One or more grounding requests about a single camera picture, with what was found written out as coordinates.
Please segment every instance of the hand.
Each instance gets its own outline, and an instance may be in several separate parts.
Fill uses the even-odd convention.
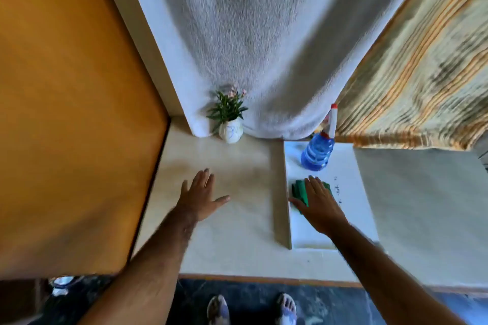
[[[188,181],[183,181],[180,199],[175,209],[190,213],[195,216],[197,221],[202,221],[230,200],[228,195],[212,200],[215,176],[214,174],[209,176],[209,174],[208,168],[198,171],[191,183],[190,190],[188,190]]]
[[[308,207],[299,199],[288,200],[302,212],[302,215],[318,232],[331,237],[335,227],[349,224],[334,197],[318,177],[305,179]]]

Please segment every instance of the blue spray bottle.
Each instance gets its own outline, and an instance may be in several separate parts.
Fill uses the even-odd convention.
[[[311,171],[320,171],[327,166],[334,148],[337,126],[337,104],[330,107],[329,130],[315,134],[302,153],[302,166]]]

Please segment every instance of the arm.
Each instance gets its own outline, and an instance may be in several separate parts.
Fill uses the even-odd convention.
[[[308,206],[290,198],[310,224],[331,238],[390,325],[465,325],[430,296],[411,276],[349,224],[319,178],[305,180]]]
[[[215,177],[199,171],[190,190],[181,186],[176,207],[127,268],[92,306],[80,325],[166,322],[188,241],[198,221],[209,217],[229,196],[212,200]]]

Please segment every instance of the dark floor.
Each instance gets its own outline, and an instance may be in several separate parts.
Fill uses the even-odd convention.
[[[83,283],[76,284],[76,288],[73,288],[68,296],[50,298],[44,317],[34,324],[76,324],[109,282],[109,277],[88,278]],[[229,304],[233,325],[249,325],[249,321],[273,324],[274,303],[282,292],[294,298],[297,304],[298,324],[385,323],[362,289],[203,280],[178,281],[167,323],[206,324],[208,301],[213,295],[223,294]],[[436,293],[435,296],[468,324],[488,324],[488,297],[447,293]]]

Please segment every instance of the potted plant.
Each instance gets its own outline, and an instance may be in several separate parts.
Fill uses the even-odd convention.
[[[228,144],[237,142],[243,133],[242,129],[242,112],[248,108],[242,106],[243,98],[246,91],[241,93],[234,87],[228,94],[221,91],[216,92],[218,101],[215,106],[209,109],[208,118],[217,122],[212,132],[219,131],[219,136]]]

